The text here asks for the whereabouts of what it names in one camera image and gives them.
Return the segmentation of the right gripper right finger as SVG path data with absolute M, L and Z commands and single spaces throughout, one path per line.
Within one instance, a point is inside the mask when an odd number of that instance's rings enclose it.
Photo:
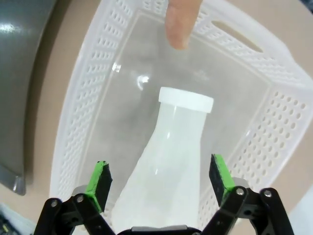
M 238 219 L 247 219 L 257 235 L 291 235 L 292 226 L 274 188 L 254 192 L 235 184 L 221 155 L 211 156 L 209 179 L 219 209 L 201 231 L 202 235 L 227 235 Z

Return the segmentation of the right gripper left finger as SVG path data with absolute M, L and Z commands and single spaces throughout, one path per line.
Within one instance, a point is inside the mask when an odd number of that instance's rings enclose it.
M 83 225 L 89 235 L 113 235 L 114 231 L 102 217 L 109 195 L 112 177 L 109 164 L 98 161 L 83 193 L 63 202 L 59 198 L 45 201 L 35 235 L 71 235 Z

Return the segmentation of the person's pointing hand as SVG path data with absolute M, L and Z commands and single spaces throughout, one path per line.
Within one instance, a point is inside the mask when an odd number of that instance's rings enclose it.
M 169 0 L 165 16 L 165 33 L 171 47 L 183 50 L 197 20 L 202 0 Z

